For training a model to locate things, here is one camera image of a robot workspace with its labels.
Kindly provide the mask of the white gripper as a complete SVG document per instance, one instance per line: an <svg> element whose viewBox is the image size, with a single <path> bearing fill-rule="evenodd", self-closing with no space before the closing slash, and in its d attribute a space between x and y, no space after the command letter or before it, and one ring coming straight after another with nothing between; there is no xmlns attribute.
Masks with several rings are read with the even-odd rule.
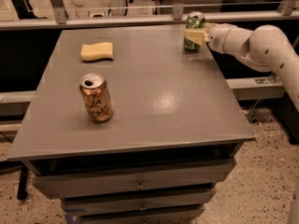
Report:
<svg viewBox="0 0 299 224"><path fill-rule="evenodd" d="M204 45L208 42L210 49L221 54L236 52L232 40L232 31L236 28L235 25L206 22L204 27L205 29L186 29L184 35L197 45Z"/></svg>

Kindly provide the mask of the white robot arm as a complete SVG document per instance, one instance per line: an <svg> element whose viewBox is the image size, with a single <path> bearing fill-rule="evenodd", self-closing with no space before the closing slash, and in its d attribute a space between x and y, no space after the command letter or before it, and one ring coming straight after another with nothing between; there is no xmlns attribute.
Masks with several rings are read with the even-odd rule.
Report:
<svg viewBox="0 0 299 224"><path fill-rule="evenodd" d="M254 70L275 72L292 100L298 101L298 55L277 27L250 31L210 23L188 36ZM298 224L298 148L287 144L276 123L254 130L258 140L239 150L236 169L218 185L218 193L192 224Z"/></svg>

